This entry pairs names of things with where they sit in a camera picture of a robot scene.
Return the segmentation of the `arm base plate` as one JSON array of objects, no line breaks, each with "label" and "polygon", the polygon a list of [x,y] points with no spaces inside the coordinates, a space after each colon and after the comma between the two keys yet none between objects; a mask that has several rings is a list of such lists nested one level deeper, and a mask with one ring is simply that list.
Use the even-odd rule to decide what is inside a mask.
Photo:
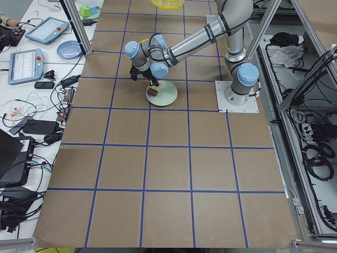
[{"label": "arm base plate", "polygon": [[259,113],[254,88],[249,94],[238,95],[232,91],[232,81],[215,81],[215,90],[220,113]]}]

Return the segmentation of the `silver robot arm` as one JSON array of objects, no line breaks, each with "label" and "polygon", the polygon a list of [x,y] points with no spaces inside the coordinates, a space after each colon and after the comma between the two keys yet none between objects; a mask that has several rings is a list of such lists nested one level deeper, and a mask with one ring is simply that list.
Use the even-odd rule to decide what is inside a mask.
[{"label": "silver robot arm", "polygon": [[168,75],[170,67],[222,38],[226,38],[225,63],[231,72],[247,62],[244,24],[251,19],[253,1],[216,1],[216,5],[213,22],[174,46],[168,47],[160,33],[154,33],[143,42],[128,42],[124,52],[132,62],[131,79],[137,80],[138,75],[142,75],[150,85],[157,86],[159,80]]}]

